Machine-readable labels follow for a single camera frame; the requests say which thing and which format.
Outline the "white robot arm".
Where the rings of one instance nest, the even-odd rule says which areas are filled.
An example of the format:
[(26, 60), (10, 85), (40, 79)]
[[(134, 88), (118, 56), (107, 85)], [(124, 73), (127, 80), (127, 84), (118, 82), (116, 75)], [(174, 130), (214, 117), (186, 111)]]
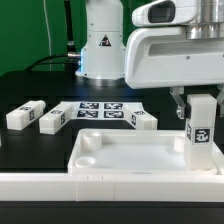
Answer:
[(224, 115), (224, 0), (153, 0), (132, 12), (137, 27), (123, 40), (121, 0), (85, 0), (87, 42), (77, 77), (93, 85), (169, 87), (178, 117), (186, 86), (218, 85)]

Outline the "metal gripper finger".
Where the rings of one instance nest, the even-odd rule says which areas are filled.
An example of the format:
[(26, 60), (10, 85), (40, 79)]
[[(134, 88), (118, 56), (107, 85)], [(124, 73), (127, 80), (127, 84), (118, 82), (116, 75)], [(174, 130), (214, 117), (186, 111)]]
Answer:
[(217, 102), (219, 105), (220, 117), (224, 116), (224, 84), (218, 85), (218, 89), (220, 90), (217, 96)]

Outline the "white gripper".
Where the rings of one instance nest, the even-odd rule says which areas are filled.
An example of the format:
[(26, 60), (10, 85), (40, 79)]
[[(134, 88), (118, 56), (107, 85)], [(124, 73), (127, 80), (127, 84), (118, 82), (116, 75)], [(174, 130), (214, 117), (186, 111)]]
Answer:
[(224, 84), (224, 38), (188, 40), (183, 27), (137, 29), (126, 46), (125, 81), (133, 89), (171, 87), (184, 119), (183, 86)]

